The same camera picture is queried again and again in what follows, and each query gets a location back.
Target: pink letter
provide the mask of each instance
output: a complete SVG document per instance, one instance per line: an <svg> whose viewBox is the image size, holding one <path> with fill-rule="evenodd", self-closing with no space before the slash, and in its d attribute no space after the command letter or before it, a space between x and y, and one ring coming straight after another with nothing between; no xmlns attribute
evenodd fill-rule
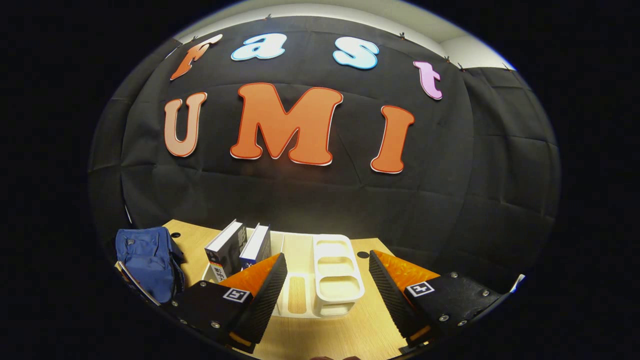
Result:
<svg viewBox="0 0 640 360"><path fill-rule="evenodd" d="M436 89L436 80L440 80L440 74L433 71L433 67L426 61L414 61L413 65L420 69L420 84L422 89L434 100L442 99L442 92Z"/></svg>

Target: white organizer tray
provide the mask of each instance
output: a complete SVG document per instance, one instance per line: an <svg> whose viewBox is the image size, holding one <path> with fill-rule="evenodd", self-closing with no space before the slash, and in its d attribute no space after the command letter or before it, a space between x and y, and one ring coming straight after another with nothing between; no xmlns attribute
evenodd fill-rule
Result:
<svg viewBox="0 0 640 360"><path fill-rule="evenodd" d="M247 237L254 229L247 228ZM271 232L271 253L287 258L287 278L274 316L289 318L335 318L347 315L364 295L364 284L351 241L343 235ZM289 303L292 277L304 280L305 307ZM213 281L207 265L202 280Z"/></svg>

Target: black backdrop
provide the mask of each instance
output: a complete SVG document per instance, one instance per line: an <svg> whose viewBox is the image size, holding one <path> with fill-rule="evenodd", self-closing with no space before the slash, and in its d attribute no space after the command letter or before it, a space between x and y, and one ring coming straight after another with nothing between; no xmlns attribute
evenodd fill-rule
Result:
<svg viewBox="0 0 640 360"><path fill-rule="evenodd" d="M519 290L480 326L420 358L631 358L632 4L428 6L488 41L528 80L563 149L563 188L550 241ZM210 1L8 9L7 353L228 358L132 296L96 247L104 224L93 225L86 196L96 116L140 61L211 10ZM123 216L111 226L126 226Z"/></svg>
<svg viewBox="0 0 640 360"><path fill-rule="evenodd" d="M219 33L223 38L189 72L169 81L191 47ZM247 38L264 33L287 35L283 55L230 59ZM358 70L336 63L334 41L342 36L375 43L377 66ZM172 50L163 46L152 58ZM440 74L442 100L424 93L413 61L428 61ZM343 94L330 131L331 165L300 165L267 154L247 161L229 154L242 114L238 88L256 82L275 84L286 110L312 86ZM125 86L130 91L131 84ZM177 158L164 146L164 105L196 92L208 95L198 146L187 158ZM507 292L532 265L556 215L556 141L538 99L517 72L462 72L428 49L363 24L297 16L221 29L160 61L131 100L116 93L105 110L90 179L96 184L92 192L124 196L135 227L177 218L221 229L238 218L278 231L378 237L408 261L437 272L473 273L490 288ZM130 105L128 112L122 105ZM369 166L385 130L384 105L415 116L400 174L381 174ZM178 138L186 134L186 112L185 106L179 111ZM260 135L258 143L264 148ZM119 169L122 193L118 176L111 188L104 184L111 168ZM124 211L98 200L94 212L101 223Z"/></svg>

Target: wooden table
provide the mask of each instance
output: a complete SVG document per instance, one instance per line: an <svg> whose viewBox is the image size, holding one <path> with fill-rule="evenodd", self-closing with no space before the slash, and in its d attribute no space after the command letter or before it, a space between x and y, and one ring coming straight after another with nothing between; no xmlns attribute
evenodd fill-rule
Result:
<svg viewBox="0 0 640 360"><path fill-rule="evenodd" d="M198 282L209 264L204 247L220 230L171 220L164 225L169 233L180 233L174 241L184 253L181 265L188 286ZM354 252L380 250L391 254L379 239L351 240ZM336 319L285 318L272 316L256 345L253 357L263 360L309 360L326 356L342 360L358 356L362 360L387 360L400 355L406 346L378 293L369 273L369 259L356 257L364 296L344 317Z"/></svg>

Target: blue bag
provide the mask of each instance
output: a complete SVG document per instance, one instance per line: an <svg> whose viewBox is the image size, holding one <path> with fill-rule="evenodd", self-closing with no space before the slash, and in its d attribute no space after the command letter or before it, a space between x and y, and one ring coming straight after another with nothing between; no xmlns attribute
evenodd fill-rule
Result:
<svg viewBox="0 0 640 360"><path fill-rule="evenodd" d="M116 235L116 253L140 286L158 302L168 302L184 291L184 273L176 262L183 262L184 254L167 228L121 229Z"/></svg>

